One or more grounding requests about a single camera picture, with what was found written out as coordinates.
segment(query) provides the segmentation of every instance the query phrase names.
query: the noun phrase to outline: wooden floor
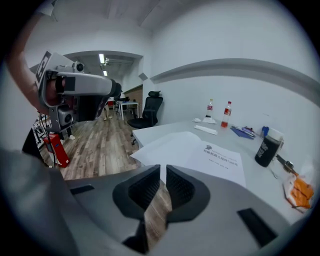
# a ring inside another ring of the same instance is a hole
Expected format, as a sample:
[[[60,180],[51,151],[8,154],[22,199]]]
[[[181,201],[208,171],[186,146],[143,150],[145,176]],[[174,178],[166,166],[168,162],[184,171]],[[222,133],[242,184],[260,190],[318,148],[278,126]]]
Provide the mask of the wooden floor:
[[[98,177],[117,174],[136,169],[141,164],[130,157],[138,146],[131,145],[132,128],[126,120],[133,118],[129,113],[124,115],[124,121],[110,110],[112,119],[106,121],[99,118],[96,121],[76,123],[72,127],[75,140],[65,135],[64,150],[70,158],[66,168],[60,168],[65,180]],[[40,150],[47,165],[53,162],[46,147]],[[146,234],[149,249],[157,243],[166,230],[166,215],[171,211],[171,200],[162,181],[160,188],[145,212]]]

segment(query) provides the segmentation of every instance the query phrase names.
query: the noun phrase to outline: plastic bag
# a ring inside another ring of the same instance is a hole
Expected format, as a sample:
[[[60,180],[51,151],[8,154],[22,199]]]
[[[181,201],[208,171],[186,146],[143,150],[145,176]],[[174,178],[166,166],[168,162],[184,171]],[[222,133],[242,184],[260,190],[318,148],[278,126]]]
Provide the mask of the plastic bag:
[[[319,183],[319,171],[311,157],[307,157],[298,176],[291,174],[283,183],[284,193],[289,203],[304,213],[312,208]]]

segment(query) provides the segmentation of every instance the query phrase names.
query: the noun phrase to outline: white paper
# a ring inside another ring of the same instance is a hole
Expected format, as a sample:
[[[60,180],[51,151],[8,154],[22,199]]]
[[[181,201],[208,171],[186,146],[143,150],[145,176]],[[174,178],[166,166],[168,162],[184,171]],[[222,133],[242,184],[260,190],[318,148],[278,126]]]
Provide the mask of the white paper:
[[[214,120],[212,117],[205,117],[202,122],[208,123],[208,124],[216,124],[216,120]]]
[[[199,143],[184,167],[246,187],[240,154],[206,141]]]
[[[184,167],[200,142],[201,139],[189,131],[169,133],[139,149],[131,157],[145,166],[161,165],[160,178],[166,183],[166,165]]]
[[[215,144],[202,141],[192,132],[176,132],[161,137],[131,157],[143,165],[161,165],[161,180],[166,183],[166,165],[193,169],[246,187],[241,156]]]
[[[210,129],[210,128],[207,128],[207,127],[203,127],[203,126],[200,126],[200,125],[196,125],[194,128],[198,129],[200,131],[203,131],[205,133],[209,133],[209,134],[213,134],[213,135],[217,135],[218,134],[218,132],[216,130]]]

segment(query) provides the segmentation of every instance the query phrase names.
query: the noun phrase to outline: desk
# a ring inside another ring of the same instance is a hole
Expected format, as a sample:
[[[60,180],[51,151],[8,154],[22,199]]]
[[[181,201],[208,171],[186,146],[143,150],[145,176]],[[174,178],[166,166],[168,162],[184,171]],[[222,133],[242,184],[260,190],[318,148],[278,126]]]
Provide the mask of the desk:
[[[137,107],[137,116],[139,118],[139,102],[136,102],[136,101],[126,101],[126,102],[123,102],[123,101],[117,101],[116,102],[118,105],[119,105],[119,113],[120,113],[120,116],[122,116],[122,121],[124,121],[124,110],[123,110],[123,105],[136,105]]]
[[[195,125],[200,125],[217,130],[217,135],[195,129]],[[290,224],[306,216],[298,210],[293,209],[284,196],[282,181],[288,177],[282,165],[276,160],[269,167],[264,168],[255,161],[255,155],[262,143],[262,139],[247,139],[238,137],[229,127],[222,128],[220,122],[217,124],[195,123],[192,121],[176,122],[166,125],[159,125],[150,128],[134,130],[133,136],[139,144],[139,148],[169,134],[176,132],[192,132],[202,141],[210,142],[230,151],[238,152],[241,155],[246,188],[257,197],[264,200],[280,214],[282,214]],[[281,150],[281,156],[287,159],[286,153]]]

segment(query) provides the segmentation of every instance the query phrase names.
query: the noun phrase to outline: person's arm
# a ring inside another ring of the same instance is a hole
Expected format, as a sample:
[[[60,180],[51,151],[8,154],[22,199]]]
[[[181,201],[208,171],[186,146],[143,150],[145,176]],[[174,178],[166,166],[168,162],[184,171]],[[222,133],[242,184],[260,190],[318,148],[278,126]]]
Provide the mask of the person's arm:
[[[33,74],[26,62],[24,49],[28,38],[41,18],[42,14],[36,13],[27,22],[24,28],[21,30],[16,41],[13,43],[11,52],[6,56],[6,63],[8,70],[12,75],[13,80],[27,98],[27,100],[41,113],[48,115],[49,111],[46,107],[42,106],[38,97],[38,87],[36,85],[36,76]]]

